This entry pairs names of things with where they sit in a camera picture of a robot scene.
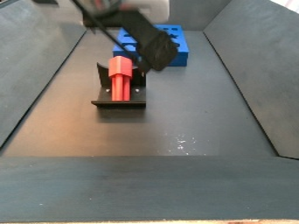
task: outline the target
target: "gray wall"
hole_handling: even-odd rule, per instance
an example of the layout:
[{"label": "gray wall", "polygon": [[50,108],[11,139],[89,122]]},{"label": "gray wall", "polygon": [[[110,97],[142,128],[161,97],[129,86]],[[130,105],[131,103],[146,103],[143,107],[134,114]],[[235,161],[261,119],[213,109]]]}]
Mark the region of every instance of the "gray wall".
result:
[{"label": "gray wall", "polygon": [[299,158],[299,15],[234,0],[205,32],[278,153]]},{"label": "gray wall", "polygon": [[[59,21],[59,8],[53,15]],[[67,59],[86,29],[57,23],[33,1],[0,7],[0,145]]]},{"label": "gray wall", "polygon": [[170,0],[169,24],[182,25],[187,31],[203,31],[231,0]]}]

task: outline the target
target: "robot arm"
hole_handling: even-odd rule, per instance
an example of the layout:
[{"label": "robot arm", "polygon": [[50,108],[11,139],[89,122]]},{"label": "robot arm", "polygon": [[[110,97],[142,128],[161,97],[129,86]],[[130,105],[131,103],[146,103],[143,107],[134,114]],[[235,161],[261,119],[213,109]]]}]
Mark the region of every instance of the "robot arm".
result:
[{"label": "robot arm", "polygon": [[[167,32],[159,31],[146,17],[157,22],[155,12],[159,13],[159,20],[167,20],[170,15],[169,1],[147,0],[73,0],[85,15],[85,25],[98,27],[109,38],[122,47],[135,62],[139,70],[146,74],[151,69],[162,71],[174,60],[178,49]],[[109,33],[107,27],[125,27],[129,34],[135,38],[138,43],[137,51],[141,55],[138,58],[122,46],[122,43]]]}]

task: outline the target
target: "bin floor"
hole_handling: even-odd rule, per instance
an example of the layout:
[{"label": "bin floor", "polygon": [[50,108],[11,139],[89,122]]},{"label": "bin floor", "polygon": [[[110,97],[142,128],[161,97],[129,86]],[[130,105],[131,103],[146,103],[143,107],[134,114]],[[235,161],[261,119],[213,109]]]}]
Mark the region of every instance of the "bin floor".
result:
[{"label": "bin floor", "polygon": [[281,157],[3,157],[0,220],[298,220],[298,169]]},{"label": "bin floor", "polygon": [[187,67],[147,75],[147,108],[98,109],[97,63],[113,43],[87,32],[9,139],[5,157],[237,156],[273,157],[230,73],[201,31],[187,31]]}]

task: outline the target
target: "black bracket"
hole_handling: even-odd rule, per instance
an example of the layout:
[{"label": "black bracket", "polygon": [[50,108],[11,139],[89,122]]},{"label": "black bracket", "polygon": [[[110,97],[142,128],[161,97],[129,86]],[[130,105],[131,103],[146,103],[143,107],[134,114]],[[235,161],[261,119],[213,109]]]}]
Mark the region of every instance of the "black bracket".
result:
[{"label": "black bracket", "polygon": [[91,103],[105,109],[131,109],[146,107],[146,77],[139,69],[134,69],[134,77],[131,80],[131,100],[113,101],[113,81],[109,78],[109,68],[98,63],[98,74],[102,89],[99,90],[98,100]]}]

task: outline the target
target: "blue block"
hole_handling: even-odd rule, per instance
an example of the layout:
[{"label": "blue block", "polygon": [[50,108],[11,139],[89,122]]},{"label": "blue block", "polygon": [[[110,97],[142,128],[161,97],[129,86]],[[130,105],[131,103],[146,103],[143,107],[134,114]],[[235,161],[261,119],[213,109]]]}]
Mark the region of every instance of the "blue block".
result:
[{"label": "blue block", "polygon": [[[187,67],[190,48],[186,43],[182,26],[178,24],[158,24],[155,27],[159,30],[165,30],[171,35],[173,42],[178,45],[178,55],[169,67]],[[126,49],[138,57],[137,41],[123,28],[119,31],[118,40]],[[127,54],[118,45],[114,47],[114,57],[117,56],[127,57]]]}]

